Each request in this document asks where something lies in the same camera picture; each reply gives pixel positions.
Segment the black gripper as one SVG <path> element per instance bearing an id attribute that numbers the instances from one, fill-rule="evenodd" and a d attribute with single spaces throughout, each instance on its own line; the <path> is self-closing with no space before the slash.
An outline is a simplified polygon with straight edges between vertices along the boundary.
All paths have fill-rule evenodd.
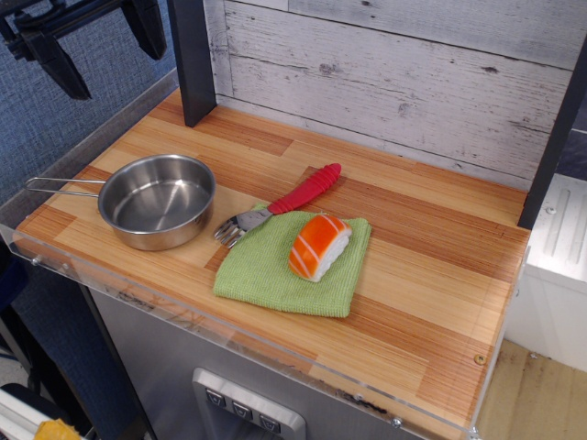
<path id="1" fill-rule="evenodd" d="M 15 59 L 36 61 L 74 100 L 91 99 L 91 93 L 60 39 L 120 9 L 139 47 L 160 60 L 167 43 L 159 3 L 156 0 L 49 1 L 38 12 L 37 1 L 3 1 L 1 36 Z"/>

